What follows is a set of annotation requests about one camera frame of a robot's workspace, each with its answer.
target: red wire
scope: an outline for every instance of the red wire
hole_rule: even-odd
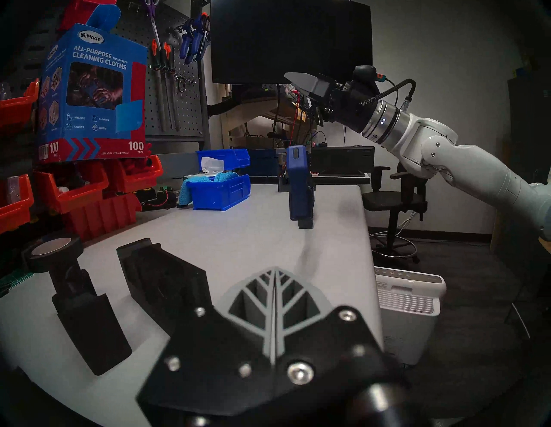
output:
[[[293,145],[293,133],[295,132],[295,122],[296,118],[299,115],[299,105],[300,105],[300,93],[296,91],[296,110],[295,110],[295,120],[293,120],[293,129],[291,130],[291,142],[289,142],[289,146]]]
[[[159,206],[162,206],[162,205],[164,205],[166,202],[169,201],[169,192],[168,192],[168,191],[165,191],[165,194],[166,194],[166,199],[165,199],[165,201],[164,201],[163,203],[161,203],[161,204],[151,204],[151,203],[147,203],[147,202],[144,203],[144,204],[146,204],[147,206],[153,206],[154,208],[158,208]]]

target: black monitor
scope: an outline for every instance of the black monitor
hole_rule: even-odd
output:
[[[364,176],[373,172],[375,147],[312,147],[310,170],[320,176]]]
[[[215,83],[289,83],[288,72],[352,79],[372,65],[371,10],[349,0],[212,0]]]

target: red storage bin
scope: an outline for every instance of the red storage bin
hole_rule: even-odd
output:
[[[77,164],[82,178],[90,182],[81,188],[60,193],[57,189],[53,174],[48,172],[34,172],[36,186],[44,203],[55,211],[64,214],[74,209],[86,206],[89,203],[102,200],[102,191],[107,188],[109,181],[100,161],[81,161]]]
[[[117,0],[73,0],[65,8],[59,31],[67,31],[74,24],[86,24],[98,4],[115,4]]]
[[[151,167],[138,174],[127,175],[120,159],[104,160],[105,171],[109,177],[109,190],[117,193],[132,193],[145,188],[155,187],[157,177],[163,174],[163,166],[158,156],[150,156]]]
[[[39,80],[36,79],[23,96],[0,101],[0,133],[13,134],[23,129],[31,118],[33,103],[38,99],[38,86]]]
[[[29,175],[19,176],[19,202],[6,204],[6,184],[0,183],[0,234],[14,230],[31,220],[29,208],[34,203]]]
[[[87,241],[134,224],[136,212],[141,210],[134,194],[123,194],[74,209],[63,215],[63,222],[68,230]]]

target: imade logo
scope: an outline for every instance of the imade logo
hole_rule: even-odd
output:
[[[95,31],[81,31],[78,33],[78,36],[88,43],[103,43],[103,36],[101,34],[96,33]]]
[[[53,49],[50,51],[50,54],[48,55],[48,61],[49,61],[50,59],[52,59],[53,54],[56,53],[56,52],[57,52],[57,45],[55,45],[55,46],[53,47]]]

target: blue microfiber cloth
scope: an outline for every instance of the blue microfiber cloth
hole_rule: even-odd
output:
[[[220,172],[219,174],[215,175],[213,181],[224,182],[238,176],[239,175],[236,174],[235,172]],[[191,191],[189,190],[189,188],[187,188],[187,185],[186,185],[187,182],[213,182],[213,181],[211,181],[206,176],[192,176],[191,178],[184,180],[184,182],[182,183],[182,187],[180,188],[180,198],[178,199],[178,204],[180,206],[187,206],[193,201],[191,198]]]

